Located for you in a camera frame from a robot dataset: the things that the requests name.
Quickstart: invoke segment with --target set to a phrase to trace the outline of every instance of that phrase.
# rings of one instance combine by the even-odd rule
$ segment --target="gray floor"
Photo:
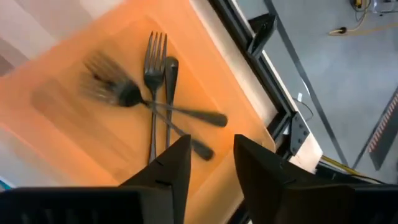
[[[268,10],[262,0],[238,1],[248,18]],[[398,28],[357,37],[330,37],[337,27],[354,27],[354,11],[347,0],[274,1],[300,61],[322,104],[337,140],[353,165],[384,107],[398,85]],[[369,14],[362,29],[398,22],[398,14]],[[315,112],[309,94],[276,31],[266,52],[292,96],[303,93],[303,102]],[[301,112],[310,115],[303,107]],[[339,161],[317,113],[308,122],[324,154]],[[366,152],[357,170],[397,182],[398,142],[380,171],[375,171]]]

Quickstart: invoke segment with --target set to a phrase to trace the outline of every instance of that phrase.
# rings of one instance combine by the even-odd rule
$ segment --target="silver fork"
[[[150,33],[147,51],[144,60],[144,83],[148,87],[152,101],[156,101],[157,90],[162,86],[164,80],[164,68],[167,51],[167,34],[164,35],[162,46],[162,33]],[[150,153],[149,161],[151,163],[156,158],[156,113],[152,112],[152,129],[150,134]]]

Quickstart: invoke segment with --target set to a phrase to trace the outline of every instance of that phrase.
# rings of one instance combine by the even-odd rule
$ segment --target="cutlery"
[[[175,57],[167,57],[165,65],[165,81],[166,81],[166,103],[173,106],[175,88],[177,87],[178,60]],[[172,120],[172,111],[166,111],[166,117]],[[166,126],[166,149],[170,146],[170,125]]]
[[[152,101],[156,101],[157,90],[162,86],[164,79],[164,64],[167,50],[167,34],[164,35],[164,43],[162,47],[162,33],[157,41],[157,32],[155,40],[152,41],[154,33],[149,36],[147,51],[144,60],[144,83],[148,87]],[[152,128],[150,134],[150,154],[149,162],[156,158],[156,113],[152,111]]]
[[[123,107],[132,107],[142,103],[145,107],[149,108],[153,113],[159,116],[163,122],[170,125],[170,127],[174,129],[177,134],[186,134],[171,121],[169,121],[165,116],[160,114],[155,107],[164,106],[164,108],[173,108],[174,110],[178,109],[178,111],[184,111],[186,109],[174,108],[170,105],[163,105],[143,100],[137,84],[128,78],[128,74],[120,67],[120,65],[118,65],[105,54],[94,54],[91,58],[86,60],[84,64],[89,71],[88,73],[83,73],[83,80],[81,82],[80,90],[84,94],[97,100],[101,100],[105,103]],[[226,125],[228,122],[228,119],[225,115],[217,112],[198,110],[186,111],[196,111],[196,113],[200,114],[202,118],[204,117],[204,114],[207,114],[207,116],[210,115],[210,120],[220,119],[220,124],[223,123]],[[214,156],[213,150],[199,140],[192,139],[192,146],[194,151],[204,160],[208,161]]]

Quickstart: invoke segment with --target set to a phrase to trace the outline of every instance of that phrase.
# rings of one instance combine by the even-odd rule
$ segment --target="fork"
[[[144,60],[144,83],[148,87],[152,101],[156,101],[157,90],[162,86],[164,79],[164,68],[167,50],[167,34],[164,35],[162,47],[162,33],[156,32],[155,39],[152,31],[149,36],[148,46]],[[151,163],[156,158],[156,113],[152,111],[152,129],[150,134],[150,153],[149,161]]]

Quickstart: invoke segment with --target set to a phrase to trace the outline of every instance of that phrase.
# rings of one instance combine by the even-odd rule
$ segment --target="orange tray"
[[[22,160],[32,167],[41,163],[53,167],[46,173],[49,178],[58,175],[72,185],[124,182],[147,163],[150,111],[141,105],[117,108],[82,97],[78,77],[85,70],[83,58],[101,50],[129,72],[149,99],[142,67],[152,30],[167,33],[167,55],[180,61],[175,105],[228,116],[225,128],[178,113],[172,118],[215,151],[208,162],[193,153],[186,221],[225,222],[242,200],[233,163],[234,134],[273,151],[275,144],[188,1],[129,1],[2,77],[2,126],[35,155],[32,160],[20,153]],[[160,101],[165,101],[164,91],[163,86]],[[165,146],[165,124],[160,120],[157,130],[159,155]]]

